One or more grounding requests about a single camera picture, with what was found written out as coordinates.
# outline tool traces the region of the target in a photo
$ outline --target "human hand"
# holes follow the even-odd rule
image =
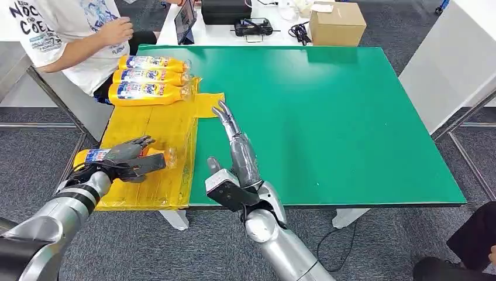
[[[491,253],[489,254],[489,260],[493,265],[496,265],[496,245],[491,247]]]
[[[104,24],[97,36],[105,46],[110,46],[128,41],[133,37],[134,32],[131,20],[124,17]]]

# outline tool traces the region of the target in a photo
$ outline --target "detergent bottle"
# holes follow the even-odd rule
[[[191,85],[177,87],[158,83],[120,83],[109,88],[110,102],[116,107],[138,105],[168,105],[176,101],[189,100],[192,96]]]
[[[112,81],[116,84],[122,82],[134,83],[164,83],[173,86],[184,86],[190,80],[187,72],[177,73],[167,70],[128,69],[117,70]]]
[[[110,149],[87,149],[79,151],[74,158],[73,167],[81,165],[86,162],[98,162],[103,161],[105,155],[110,151]],[[146,147],[143,149],[142,154],[138,157],[150,156],[162,153],[166,161],[166,169],[172,169],[177,166],[177,153],[174,148],[168,148],[167,150],[158,150],[155,148]]]
[[[119,59],[119,69],[130,68],[183,73],[190,69],[190,66],[173,57],[122,56]]]

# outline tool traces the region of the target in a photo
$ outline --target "green table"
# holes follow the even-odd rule
[[[290,206],[466,203],[382,49],[142,46],[190,60],[201,92],[224,92],[263,179]],[[206,159],[231,166],[218,119],[198,127],[190,206],[205,195]]]

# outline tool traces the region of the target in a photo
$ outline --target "tablet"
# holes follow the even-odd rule
[[[174,19],[178,45],[184,44],[186,37],[196,21],[197,13],[193,8],[192,0],[185,0],[181,10],[179,10],[179,13]]]

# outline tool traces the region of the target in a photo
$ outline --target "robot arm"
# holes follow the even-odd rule
[[[161,154],[139,157],[152,142],[149,136],[130,140],[111,149],[103,161],[84,163],[33,217],[3,233],[2,280],[58,280],[67,247],[113,180],[143,180],[144,174],[165,167]]]
[[[335,281],[305,244],[287,228],[284,207],[275,188],[261,179],[253,148],[222,101],[213,108],[225,127],[233,167],[221,169],[210,157],[212,176],[205,181],[207,196],[233,212],[242,212],[248,237],[282,281]]]

